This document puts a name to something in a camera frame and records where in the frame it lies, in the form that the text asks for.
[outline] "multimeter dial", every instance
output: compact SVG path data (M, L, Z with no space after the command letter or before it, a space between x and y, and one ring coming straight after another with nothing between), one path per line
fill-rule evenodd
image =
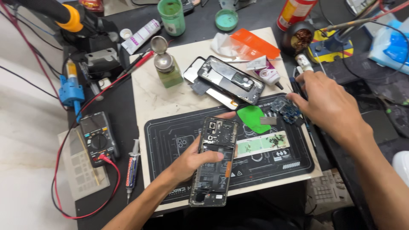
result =
M96 150L105 148L107 143L108 143L108 140L106 139L106 136L102 135L102 134L96 134L91 139L91 147L96 149Z

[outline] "disassembled smartphone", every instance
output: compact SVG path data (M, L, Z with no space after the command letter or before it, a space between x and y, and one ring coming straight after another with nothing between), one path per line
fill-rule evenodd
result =
M202 164L195 174L189 205L191 207L222 207L226 205L231 165L236 150L238 123L216 117L206 117L202 128L199 154L217 151L222 161Z
M206 59L198 71L198 76L251 105L257 103L265 87L262 81L214 56L209 56Z

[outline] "person's right hand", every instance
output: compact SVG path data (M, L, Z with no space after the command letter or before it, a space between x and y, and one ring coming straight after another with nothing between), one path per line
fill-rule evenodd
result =
M340 145L373 136L372 128L361 117L355 98L323 72L308 70L296 81L304 83L302 89L307 92L308 101L296 93L287 94L287 98Z

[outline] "white marble surface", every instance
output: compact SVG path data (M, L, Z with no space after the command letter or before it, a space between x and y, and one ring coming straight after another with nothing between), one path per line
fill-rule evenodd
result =
M257 29L252 31L252 33L277 47L277 43L275 41L272 29L270 27ZM214 51L210 49L210 43L211 40L190 43L177 47L171 47L168 49L167 52L175 57L175 60L177 61L181 71L184 72L198 56L202 56L204 58L207 58L209 55L219 57ZM138 55L131 56L130 61L132 62L137 57ZM284 62L271 61L271 63L277 69L278 73L281 75L280 83L284 87L284 90L280 90L276 86L266 85L261 96L267 96L281 92L286 93L291 92L290 89L291 84L288 79L287 72L285 70ZM246 66L245 63L236 63L233 65L238 69L245 71ZM137 124L139 127L139 140L145 187L147 187L151 182L148 169L148 159L144 132L144 126L146 122L152 119L183 114L187 112L212 108L221 105L220 102L216 101L207 94L201 97L198 96L190 88L187 82L188 81L185 80L184 83L166 89L159 80L159 76L153 64L153 58L150 58L144 65L142 65L139 69L132 73L133 93L135 99ZM260 185L250 186L242 189L230 190L228 195L230 196L240 194L243 192L250 192L258 189L263 189L267 187L282 185L286 183L291 183L295 181L320 176L321 168L319 167L318 160L315 155L314 148L312 146L305 125L302 126L302 129L307 140L307 144L311 152L312 158L315 163L315 169L312 173L277 180L273 182L268 182ZM188 204L187 200L174 202L166 205L160 205L157 210L164 210L187 204Z

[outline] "bottle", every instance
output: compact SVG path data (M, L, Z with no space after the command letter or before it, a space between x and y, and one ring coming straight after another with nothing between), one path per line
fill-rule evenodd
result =
M168 53L168 42L161 36L155 36L151 39L152 50L157 53L153 59L159 79L165 88L175 86L183 82L183 77L174 57Z
M162 18L166 32L170 36L179 36L186 29L183 5L180 0L160 0L157 10Z

